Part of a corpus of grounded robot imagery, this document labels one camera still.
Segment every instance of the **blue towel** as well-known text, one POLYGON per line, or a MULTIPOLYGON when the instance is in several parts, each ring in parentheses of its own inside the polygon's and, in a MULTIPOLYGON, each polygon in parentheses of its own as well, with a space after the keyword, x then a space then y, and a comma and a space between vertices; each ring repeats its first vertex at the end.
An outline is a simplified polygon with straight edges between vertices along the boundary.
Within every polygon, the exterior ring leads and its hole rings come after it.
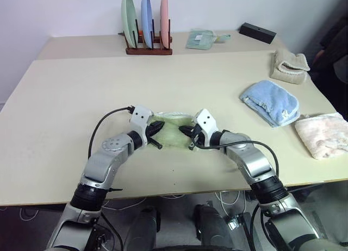
POLYGON ((285 126, 300 116, 297 98, 271 81, 252 85, 240 99, 272 127, 285 126))

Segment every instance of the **pink towel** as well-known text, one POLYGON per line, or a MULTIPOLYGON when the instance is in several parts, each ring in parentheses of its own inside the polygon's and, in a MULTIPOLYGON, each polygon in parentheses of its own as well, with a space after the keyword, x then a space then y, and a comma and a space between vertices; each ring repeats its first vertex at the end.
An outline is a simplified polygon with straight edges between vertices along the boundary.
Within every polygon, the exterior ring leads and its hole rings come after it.
POLYGON ((348 152, 348 123, 337 112, 298 120, 295 128, 317 160, 348 152))

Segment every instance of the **white wall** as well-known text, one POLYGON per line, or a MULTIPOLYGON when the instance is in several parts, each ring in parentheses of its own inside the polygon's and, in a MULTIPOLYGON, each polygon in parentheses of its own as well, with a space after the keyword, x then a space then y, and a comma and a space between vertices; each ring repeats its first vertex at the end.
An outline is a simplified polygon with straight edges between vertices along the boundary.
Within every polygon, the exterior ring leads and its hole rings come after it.
MULTIPOLYGON (((300 52, 340 0, 169 0, 172 31, 237 29, 249 22, 275 31, 300 52)), ((160 0, 151 0, 155 19, 160 0)), ((141 0, 134 0, 139 9, 141 0)), ((0 0, 0 102, 14 90, 49 36, 121 31, 121 0, 0 0)))

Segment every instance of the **green plate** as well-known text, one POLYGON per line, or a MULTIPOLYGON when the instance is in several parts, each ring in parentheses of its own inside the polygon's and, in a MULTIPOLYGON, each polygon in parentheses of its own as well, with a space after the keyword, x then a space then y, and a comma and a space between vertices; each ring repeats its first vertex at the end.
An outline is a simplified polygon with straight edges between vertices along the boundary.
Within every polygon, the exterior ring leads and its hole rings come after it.
POLYGON ((131 48, 135 48, 135 41, 133 37, 133 31, 135 33, 135 39, 138 40, 138 31, 136 29, 136 12, 133 0, 122 0, 121 15, 123 31, 125 32, 128 45, 131 48))

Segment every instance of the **dish rack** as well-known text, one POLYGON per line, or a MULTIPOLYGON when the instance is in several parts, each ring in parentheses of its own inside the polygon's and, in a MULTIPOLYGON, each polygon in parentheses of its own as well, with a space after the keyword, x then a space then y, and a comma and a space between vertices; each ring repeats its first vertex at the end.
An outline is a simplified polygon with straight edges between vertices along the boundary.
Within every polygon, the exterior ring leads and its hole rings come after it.
POLYGON ((151 47, 147 47, 145 44, 144 36, 142 32, 139 31, 138 28, 138 21, 135 20, 136 24, 136 30, 138 31, 138 39, 135 37, 135 32, 133 31, 133 38, 135 43, 135 48, 131 48, 128 44, 128 41, 126 39, 126 36, 124 33, 119 33, 120 35, 123 35, 125 38, 127 48, 126 53, 128 55, 172 55, 173 50, 171 48, 171 43, 173 41, 172 36, 170 35, 170 20, 168 21, 169 27, 168 27, 168 38, 169 38, 169 46, 168 48, 164 47, 162 44, 162 37, 161 37, 161 31, 159 32, 159 35, 155 35, 154 31, 154 21, 152 19, 152 31, 151 31, 151 47))

